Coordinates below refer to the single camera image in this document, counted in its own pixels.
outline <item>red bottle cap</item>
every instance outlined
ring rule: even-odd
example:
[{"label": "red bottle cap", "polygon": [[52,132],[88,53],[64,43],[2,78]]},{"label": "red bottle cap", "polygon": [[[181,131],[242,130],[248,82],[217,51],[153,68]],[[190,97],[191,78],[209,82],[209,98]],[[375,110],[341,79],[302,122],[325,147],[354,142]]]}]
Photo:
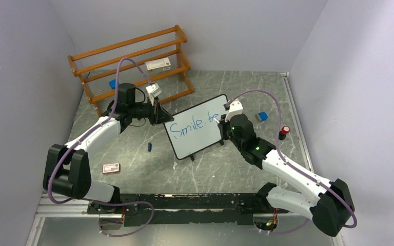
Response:
[{"label": "red bottle cap", "polygon": [[290,131],[290,128],[288,126],[282,127],[282,134],[286,135],[289,133],[289,131]]}]

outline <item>small box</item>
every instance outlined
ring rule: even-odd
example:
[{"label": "small box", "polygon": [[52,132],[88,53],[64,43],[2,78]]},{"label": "small box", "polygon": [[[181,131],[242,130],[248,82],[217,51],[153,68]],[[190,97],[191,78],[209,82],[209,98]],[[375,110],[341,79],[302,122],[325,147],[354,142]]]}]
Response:
[{"label": "small box", "polygon": [[147,73],[149,75],[163,73],[171,69],[171,62],[168,57],[158,59],[158,60],[151,60],[146,62]]},{"label": "small box", "polygon": [[153,97],[157,97],[162,93],[161,87],[157,83],[147,86],[146,91]]},{"label": "small box", "polygon": [[257,113],[257,114],[256,114],[256,119],[257,119],[259,122],[263,122],[263,121],[265,121],[267,118],[268,118],[268,115],[267,115],[265,112],[260,112],[260,113]]},{"label": "small box", "polygon": [[118,172],[120,172],[120,163],[103,165],[103,169],[102,169],[103,174],[118,173]]}]

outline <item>white wall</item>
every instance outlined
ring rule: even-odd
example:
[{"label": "white wall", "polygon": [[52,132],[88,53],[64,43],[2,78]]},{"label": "white wall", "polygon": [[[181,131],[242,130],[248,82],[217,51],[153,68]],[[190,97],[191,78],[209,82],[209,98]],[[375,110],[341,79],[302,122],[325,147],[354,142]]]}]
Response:
[{"label": "white wall", "polygon": [[315,171],[350,187],[346,245],[394,245],[394,1],[329,0],[290,82]]},{"label": "white wall", "polygon": [[25,245],[47,151],[69,136],[82,93],[74,52],[47,0],[0,1],[0,245]]},{"label": "white wall", "polygon": [[[188,37],[183,48],[193,69],[253,71],[288,71],[327,2],[51,1],[78,52],[179,24]],[[100,56],[91,64],[117,56]]]}]

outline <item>whiteboard stand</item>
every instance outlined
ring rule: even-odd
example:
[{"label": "whiteboard stand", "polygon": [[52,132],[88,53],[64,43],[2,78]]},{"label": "whiteboard stand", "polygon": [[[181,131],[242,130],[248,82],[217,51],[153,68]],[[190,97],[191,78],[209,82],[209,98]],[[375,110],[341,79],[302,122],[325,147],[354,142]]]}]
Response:
[{"label": "whiteboard stand", "polygon": [[[221,146],[224,145],[224,141],[223,141],[222,139],[221,139],[220,141],[218,141],[218,143],[219,143]],[[188,157],[191,158],[191,161],[194,161],[194,160],[195,160],[195,158],[194,158],[194,153],[193,153],[193,154],[190,154]]]}]

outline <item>red and white box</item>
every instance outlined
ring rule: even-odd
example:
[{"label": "red and white box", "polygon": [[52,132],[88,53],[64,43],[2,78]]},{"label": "red and white box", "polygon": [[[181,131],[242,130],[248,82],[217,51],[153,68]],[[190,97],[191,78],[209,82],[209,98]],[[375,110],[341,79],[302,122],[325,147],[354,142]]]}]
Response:
[{"label": "red and white box", "polygon": [[146,62],[147,73],[149,75],[160,74],[171,69],[168,57]]},{"label": "red and white box", "polygon": [[102,169],[103,174],[118,173],[118,172],[120,172],[120,163],[103,165],[103,169]]}]

